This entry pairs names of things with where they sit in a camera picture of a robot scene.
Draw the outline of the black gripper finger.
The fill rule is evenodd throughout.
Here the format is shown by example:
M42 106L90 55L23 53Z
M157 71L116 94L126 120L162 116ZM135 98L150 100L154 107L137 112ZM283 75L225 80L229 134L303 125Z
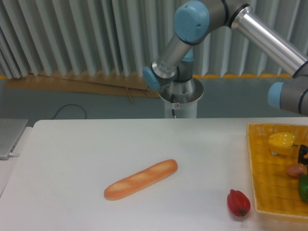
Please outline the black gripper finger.
M298 163L305 166L308 165L308 147L306 145L300 145L298 151Z

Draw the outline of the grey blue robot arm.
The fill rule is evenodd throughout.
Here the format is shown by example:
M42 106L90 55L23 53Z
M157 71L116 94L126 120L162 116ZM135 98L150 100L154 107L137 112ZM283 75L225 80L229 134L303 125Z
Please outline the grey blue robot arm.
M167 118L196 118L204 88L193 79L193 46L226 26L256 44L293 78L276 82L268 91L271 106L307 115L308 59L291 43L264 24L244 0L192 0L174 15L174 35L165 50L142 73L148 86L166 102Z

